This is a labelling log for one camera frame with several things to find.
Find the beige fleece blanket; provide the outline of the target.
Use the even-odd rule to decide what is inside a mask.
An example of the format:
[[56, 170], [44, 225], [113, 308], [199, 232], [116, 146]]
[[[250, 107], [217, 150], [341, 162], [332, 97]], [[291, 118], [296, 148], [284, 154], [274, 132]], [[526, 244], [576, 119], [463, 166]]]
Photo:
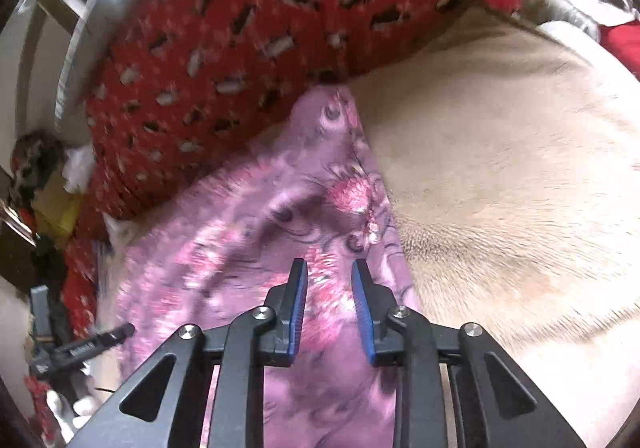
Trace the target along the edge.
[[418, 302], [475, 321], [589, 447], [639, 400], [639, 85], [482, 9], [346, 86]]

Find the red patterned pillow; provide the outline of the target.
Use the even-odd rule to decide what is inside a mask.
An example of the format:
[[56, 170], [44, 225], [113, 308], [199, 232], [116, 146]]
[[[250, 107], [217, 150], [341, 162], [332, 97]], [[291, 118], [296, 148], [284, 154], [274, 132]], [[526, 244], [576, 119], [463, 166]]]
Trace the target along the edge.
[[[318, 82], [398, 59], [465, 0], [140, 0], [82, 100], [96, 166], [65, 259], [70, 324], [96, 311], [89, 246], [103, 215], [168, 199], [209, 156], [288, 114]], [[480, 0], [513, 13], [521, 0]]]

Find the plain red cloth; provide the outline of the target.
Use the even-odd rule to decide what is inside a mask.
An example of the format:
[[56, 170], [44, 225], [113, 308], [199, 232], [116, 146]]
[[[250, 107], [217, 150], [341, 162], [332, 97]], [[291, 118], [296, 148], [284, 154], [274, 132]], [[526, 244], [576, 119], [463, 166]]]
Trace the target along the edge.
[[640, 22], [600, 27], [600, 44], [640, 79]]

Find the purple pink floral garment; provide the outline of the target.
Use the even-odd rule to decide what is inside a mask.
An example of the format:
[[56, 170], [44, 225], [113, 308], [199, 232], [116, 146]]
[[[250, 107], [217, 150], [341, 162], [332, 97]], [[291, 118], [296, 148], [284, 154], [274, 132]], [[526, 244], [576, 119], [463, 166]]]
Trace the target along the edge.
[[265, 375], [269, 447], [387, 447], [396, 374], [364, 356], [352, 264], [416, 306], [405, 255], [356, 103], [341, 86], [309, 90], [273, 135], [129, 223], [108, 226], [113, 256], [98, 321], [136, 332], [96, 365], [114, 390], [181, 324], [231, 322], [306, 261], [295, 364]]

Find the white crumpled cloth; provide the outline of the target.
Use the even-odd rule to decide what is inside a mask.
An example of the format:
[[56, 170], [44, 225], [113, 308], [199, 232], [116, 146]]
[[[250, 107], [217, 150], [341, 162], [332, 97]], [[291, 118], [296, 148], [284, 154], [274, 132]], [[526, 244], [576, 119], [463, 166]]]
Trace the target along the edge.
[[86, 193], [94, 165], [96, 165], [96, 156], [91, 143], [79, 148], [67, 149], [62, 169], [65, 191], [71, 194]]

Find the yellow object on clutter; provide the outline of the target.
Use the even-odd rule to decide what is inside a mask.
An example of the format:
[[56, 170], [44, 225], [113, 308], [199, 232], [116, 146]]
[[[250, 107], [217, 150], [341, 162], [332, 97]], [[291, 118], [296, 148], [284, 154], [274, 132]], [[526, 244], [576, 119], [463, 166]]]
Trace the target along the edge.
[[81, 202], [81, 194], [65, 190], [62, 169], [58, 168], [46, 185], [35, 192], [32, 201], [37, 232], [52, 240], [58, 249], [65, 249], [74, 232]]

